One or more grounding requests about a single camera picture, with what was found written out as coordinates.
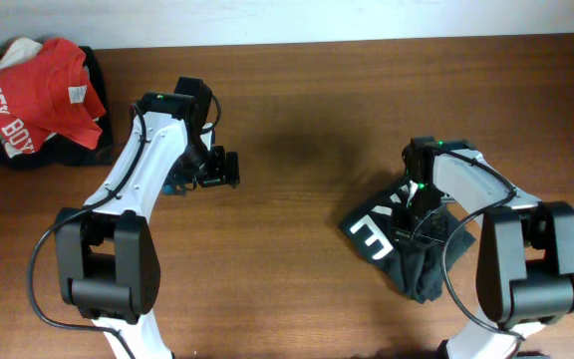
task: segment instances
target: folded clothing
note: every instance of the folded clothing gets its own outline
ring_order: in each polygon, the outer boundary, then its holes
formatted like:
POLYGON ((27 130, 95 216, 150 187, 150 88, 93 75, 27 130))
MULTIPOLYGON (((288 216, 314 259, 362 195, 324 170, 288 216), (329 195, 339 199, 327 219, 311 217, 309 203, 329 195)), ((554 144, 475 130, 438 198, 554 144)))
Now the folded clothing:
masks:
POLYGON ((105 113, 88 74, 86 55, 65 39, 47 41, 32 60, 0 70, 0 136, 32 154, 52 133, 94 149, 105 113))
MULTIPOLYGON (((442 246, 428 238, 446 240, 458 221, 443 208, 418 228, 414 241, 402 239, 400 232, 409 234, 419 222, 408 210, 408 181, 402 177, 368 199, 342 221, 340 228, 360 256, 382 270, 401 294, 424 303, 442 294, 442 246)), ((474 242, 467 231, 457 232, 446 253, 447 269, 474 242)))
MULTIPOLYGON (((35 43, 29 39, 21 38, 16 40, 5 52, 5 55, 0 53, 0 66, 2 65, 6 66, 7 64, 14 65, 29 61, 29 59, 32 59, 35 54, 39 53, 39 50, 33 48, 33 46, 36 45, 42 47, 41 44, 35 43)), ((106 113, 106 111, 103 110, 103 108, 106 107, 107 104, 103 75, 101 73, 101 68, 94 56, 93 51, 88 47, 80 47, 78 49, 80 49, 84 54, 83 57, 78 58, 83 60, 83 63, 79 65, 79 68, 81 70, 77 71, 80 73, 80 79, 82 79, 86 87, 86 94, 88 96, 85 96, 85 99, 88 99, 89 97, 92 100, 97 99, 97 102, 95 104, 93 103, 91 107, 96 108, 98 110, 96 112, 89 111, 87 115, 87 118, 92 118, 93 116, 98 117, 96 124, 92 120, 91 122, 93 123, 93 126, 88 124, 88 128, 94 129, 95 133, 94 136, 97 138, 97 140, 95 142, 89 141, 88 143, 86 143, 85 146, 83 146, 76 142, 73 142, 73 140, 69 139, 66 135, 56 134, 55 132, 47 130, 48 135, 46 139, 44 139, 43 144, 41 145, 41 149, 39 151, 37 151, 38 149, 35 149, 35 152, 33 153, 23 156, 15 156, 22 153, 14 149, 12 145, 8 143, 6 139, 0 134, 0 165, 6 165, 13 169, 23 170, 23 169, 37 168, 40 166, 45 166, 53 163, 61 163, 68 166, 107 165, 109 163, 104 159, 100 159, 98 156, 98 152, 100 150, 110 147, 113 143, 110 118, 106 113)), ((69 92, 66 92, 66 96, 68 98, 70 97, 69 92)), ((5 100, 7 101, 6 105, 8 105, 9 100, 8 97, 5 97, 5 100)), ((51 98, 49 105, 54 108, 52 104, 53 100, 51 98)), ((40 118, 38 119, 38 122, 44 123, 45 120, 43 118, 40 118)), ((18 124, 19 123, 13 125, 9 131, 13 130, 15 126, 18 124)), ((27 122, 24 123, 24 128, 26 130, 27 125, 28 125, 27 122)), ((72 132, 67 131, 64 132, 71 138, 73 137, 72 132)), ((16 135, 16 136, 17 137, 12 140, 19 142, 21 139, 23 139, 22 135, 16 135)))

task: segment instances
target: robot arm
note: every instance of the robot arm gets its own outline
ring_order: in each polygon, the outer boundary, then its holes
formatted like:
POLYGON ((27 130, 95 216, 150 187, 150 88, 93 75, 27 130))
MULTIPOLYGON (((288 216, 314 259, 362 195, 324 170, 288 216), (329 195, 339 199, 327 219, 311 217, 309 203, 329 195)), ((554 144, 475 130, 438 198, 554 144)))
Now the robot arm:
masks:
MULTIPOLYGON (((138 102, 143 118, 134 118, 115 166, 84 204, 94 209, 55 232, 62 298, 97 327, 114 329, 105 334, 117 358, 130 358, 117 332, 137 359, 173 357, 153 313, 160 267, 148 223, 161 188, 239 183, 237 154, 211 145, 211 100, 202 81, 187 78, 179 79, 174 94, 145 94, 138 102), (114 254, 94 251, 105 240, 115 243, 114 254)), ((63 208, 57 222, 80 211, 63 208)))
MULTIPOLYGON (((476 275, 478 319, 525 338, 574 312, 574 210, 570 205, 543 203, 514 186, 466 141, 413 139, 403 159, 416 184, 412 202, 418 217, 445 198, 454 199, 468 213, 487 207, 477 218, 482 227, 476 275), (543 259, 526 260, 524 247, 528 246, 543 250, 543 259)), ((518 349, 514 336, 488 331, 471 321, 442 343, 439 354, 448 359, 504 359, 518 349)))

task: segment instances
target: wire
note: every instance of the wire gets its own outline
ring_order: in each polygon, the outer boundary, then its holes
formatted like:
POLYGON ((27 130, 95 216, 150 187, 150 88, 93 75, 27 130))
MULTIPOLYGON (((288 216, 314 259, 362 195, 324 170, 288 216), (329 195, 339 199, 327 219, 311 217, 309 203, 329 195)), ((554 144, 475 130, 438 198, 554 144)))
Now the wire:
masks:
POLYGON ((510 354, 508 354, 507 358, 515 358, 516 355, 519 354, 519 351, 522 349, 523 342, 524 342, 523 340, 516 340, 515 348, 513 348, 513 351, 511 351, 510 354))
POLYGON ((220 121, 220 116, 223 113, 223 109, 220 107, 220 103, 218 102, 218 99, 216 98, 216 96, 212 95, 211 98, 212 98, 212 100, 214 100, 214 104, 216 104, 216 120, 214 120, 214 122, 211 124, 211 126, 208 129, 203 129, 201 131, 202 135, 205 135, 205 134, 209 133, 210 131, 214 131, 214 129, 216 128, 216 125, 218 125, 218 122, 220 121))
MULTIPOLYGON (((416 236, 416 232, 418 231, 418 229, 423 225, 423 223, 429 219, 429 217, 431 217, 432 215, 434 215, 436 212, 438 212, 440 209, 442 209, 444 207, 444 203, 440 204, 437 208, 435 208, 434 210, 430 211, 427 215, 425 215, 424 218, 421 219, 420 222, 418 222, 418 224, 414 227, 414 231, 411 232, 411 235, 409 236, 409 241, 414 241, 414 237, 416 236)), ((435 239, 430 237, 432 240, 439 242, 439 243, 443 243, 442 240, 439 239, 435 239)))
MULTIPOLYGON (((408 230, 402 230, 402 229, 399 229, 399 228, 394 227, 394 235, 396 235, 396 234, 402 234, 402 235, 405 236, 405 238, 407 239, 407 241, 411 241, 411 240, 410 240, 411 236, 410 236, 410 233, 409 233, 408 230)), ((444 243, 443 240, 437 239, 437 238, 433 238, 433 237, 428 236, 428 235, 416 234, 416 236, 419 237, 419 238, 425 238, 425 239, 428 239, 428 240, 432 240, 432 241, 434 241, 434 242, 444 243)))
POLYGON ((495 208, 497 206, 505 205, 505 204, 509 203, 510 201, 512 201, 515 198, 515 196, 517 195, 517 191, 516 191, 515 186, 508 179, 506 179, 500 173, 498 173, 496 170, 492 169, 491 167, 489 167, 487 165, 480 163, 479 161, 477 161, 475 159, 470 159, 470 158, 463 156, 461 154, 458 154, 456 152, 445 150, 445 149, 442 149, 442 148, 439 148, 436 146, 423 145, 420 148, 431 149, 433 151, 436 151, 439 154, 449 155, 449 156, 452 156, 456 159, 462 160, 462 161, 470 164, 471 166, 478 167, 478 168, 484 170, 485 172, 487 172, 488 174, 492 175, 493 177, 495 177, 497 180, 499 180, 506 187, 506 189, 508 189, 508 194, 506 195, 506 197, 504 199, 498 200, 497 202, 489 204, 483 208, 480 208, 480 209, 470 213, 463 220, 461 220, 459 222, 459 224, 455 227, 453 232, 449 235, 449 237, 444 242, 444 245, 443 245, 442 251, 441 251, 441 255, 440 255, 440 263, 439 264, 440 264, 442 279, 444 280, 444 285, 446 286, 446 290, 448 291, 448 294, 450 295, 453 302, 455 302, 455 305, 459 308, 459 310, 470 321, 472 321, 473 323, 477 324, 478 326, 480 326, 483 329, 486 329, 492 333, 513 336, 513 337, 515 337, 517 343, 520 344, 521 342, 526 340, 526 338, 524 338, 523 335, 521 335, 517 332, 511 331, 511 330, 502 330, 502 329, 496 328, 496 327, 482 321, 481 319, 477 318, 473 313, 471 313, 466 308, 466 306, 462 303, 462 301, 457 296, 457 293, 455 293, 455 289, 453 288, 453 285, 450 282, 450 278, 448 277, 448 270, 446 268, 446 252, 448 250, 448 245, 453 240, 454 235, 457 233, 457 231, 460 230, 461 228, 463 228, 470 221, 472 221, 475 218, 477 218, 478 216, 480 216, 481 214, 484 214, 484 212, 486 210, 491 209, 491 208, 495 208))
POLYGON ((27 285, 28 285, 28 298, 30 299, 30 305, 32 306, 33 311, 35 312, 35 314, 37 314, 39 319, 41 319, 42 321, 44 321, 48 325, 51 325, 51 326, 54 326, 54 327, 60 328, 60 329, 82 330, 82 331, 88 330, 88 331, 93 331, 93 332, 110 333, 113 336, 115 336, 115 338, 117 338, 117 340, 119 340, 121 345, 124 347, 124 350, 126 350, 126 353, 128 353, 128 356, 130 356, 131 359, 135 359, 135 355, 133 354, 132 350, 128 346, 128 343, 126 342, 126 340, 121 336, 121 331, 114 329, 114 328, 97 327, 97 326, 93 326, 93 325, 68 324, 68 323, 59 322, 59 321, 56 321, 56 320, 53 320, 53 319, 47 317, 46 314, 39 307, 39 304, 37 303, 37 298, 35 297, 35 290, 33 287, 33 273, 35 270, 35 263, 37 261, 37 256, 39 255, 39 251, 43 247, 43 245, 46 243, 46 240, 48 240, 48 238, 50 238, 52 233, 57 231, 59 228, 61 228, 65 224, 67 224, 73 220, 81 218, 82 216, 92 212, 94 209, 108 203, 110 200, 115 198, 117 196, 117 194, 121 191, 121 189, 126 185, 128 180, 130 179, 130 176, 132 175, 132 173, 135 171, 135 168, 137 167, 137 164, 139 163, 139 159, 141 158, 141 155, 144 151, 145 144, 147 143, 147 138, 146 138, 147 131, 145 129, 144 114, 141 111, 141 109, 139 108, 139 106, 137 106, 137 104, 132 104, 132 106, 131 106, 131 118, 134 117, 133 111, 134 111, 134 113, 136 113, 139 116, 139 122, 141 124, 141 133, 142 134, 141 134, 141 139, 139 141, 139 148, 137 149, 137 153, 135 154, 135 158, 133 159, 132 163, 130 164, 130 167, 128 168, 128 171, 126 172, 126 175, 121 179, 119 184, 117 184, 117 187, 115 187, 114 189, 108 190, 108 195, 106 195, 103 199, 101 199, 101 200, 99 200, 99 201, 97 201, 91 205, 84 207, 80 211, 72 214, 71 216, 63 219, 62 221, 60 221, 58 223, 53 224, 50 228, 48 228, 48 230, 46 230, 44 235, 41 236, 41 238, 37 242, 37 245, 35 245, 35 248, 32 251, 32 255, 30 256, 30 262, 28 263, 28 270, 26 273, 26 275, 27 275, 26 280, 27 280, 27 285))

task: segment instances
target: wood grain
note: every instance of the wood grain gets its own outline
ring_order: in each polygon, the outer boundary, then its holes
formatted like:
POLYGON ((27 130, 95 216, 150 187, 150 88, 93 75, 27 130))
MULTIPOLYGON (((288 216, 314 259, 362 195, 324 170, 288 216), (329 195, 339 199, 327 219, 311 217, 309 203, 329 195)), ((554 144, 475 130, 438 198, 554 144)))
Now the wood grain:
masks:
MULTIPOLYGON (((336 225, 403 170, 410 137, 466 138, 509 179, 574 206, 574 35, 99 51, 115 136, 128 103, 205 80, 224 110, 217 142, 239 151, 242 185, 162 196, 151 233, 155 311, 179 358, 349 358, 433 350, 465 323, 447 295, 416 304, 360 260, 336 225)), ((111 358, 106 339, 41 323, 26 298, 32 247, 62 206, 108 168, 0 168, 0 358, 111 358)), ((475 235, 479 230, 471 228, 475 235)), ((477 247, 452 272, 475 303, 477 247)), ((61 302, 54 242, 36 271, 61 302)), ((574 358, 574 315, 526 349, 574 358)))

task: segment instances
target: black bracket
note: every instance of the black bracket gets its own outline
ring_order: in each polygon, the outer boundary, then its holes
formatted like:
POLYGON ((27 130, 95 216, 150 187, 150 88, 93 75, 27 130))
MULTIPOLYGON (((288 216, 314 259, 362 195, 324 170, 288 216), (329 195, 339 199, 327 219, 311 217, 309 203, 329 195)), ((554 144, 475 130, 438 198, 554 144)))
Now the black bracket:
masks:
POLYGON ((574 209, 551 202, 487 210, 476 284, 484 314, 502 328, 553 324, 574 312, 574 209), (527 246, 543 250, 543 258, 526 260, 527 246))
POLYGON ((444 193, 433 185, 433 163, 435 157, 439 156, 433 148, 445 151, 475 150, 475 146, 467 140, 443 142, 436 141, 432 136, 411 139, 402 156, 407 177, 422 186, 414 195, 410 207, 417 217, 424 217, 442 205, 445 199, 444 193))
POLYGON ((203 126, 211 100, 212 92, 202 80, 181 77, 174 94, 147 93, 139 101, 145 112, 155 111, 185 119, 187 149, 170 169, 163 183, 163 193, 185 194, 196 184, 201 187, 222 184, 237 187, 240 184, 238 153, 226 153, 222 146, 210 146, 208 150, 200 139, 203 131, 207 131, 203 126))
MULTIPOLYGON (((63 208, 57 221, 78 212, 63 208)), ((133 211, 121 216, 91 213, 55 233, 61 297, 88 319, 100 316, 136 324, 158 295, 160 266, 147 221, 133 211), (113 240, 115 254, 93 246, 113 240)))

